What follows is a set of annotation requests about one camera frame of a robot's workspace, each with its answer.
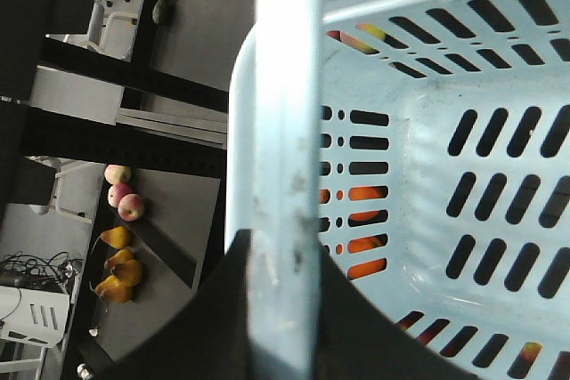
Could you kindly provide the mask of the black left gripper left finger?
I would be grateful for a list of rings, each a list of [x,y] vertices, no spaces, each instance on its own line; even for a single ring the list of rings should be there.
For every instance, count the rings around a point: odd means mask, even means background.
[[[250,379],[246,264],[251,231],[230,249],[198,293],[158,333],[97,379]]]

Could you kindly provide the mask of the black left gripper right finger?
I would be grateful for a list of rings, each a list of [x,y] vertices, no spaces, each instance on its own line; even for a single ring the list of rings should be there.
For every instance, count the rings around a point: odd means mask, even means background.
[[[320,249],[315,379],[476,379],[408,336]]]

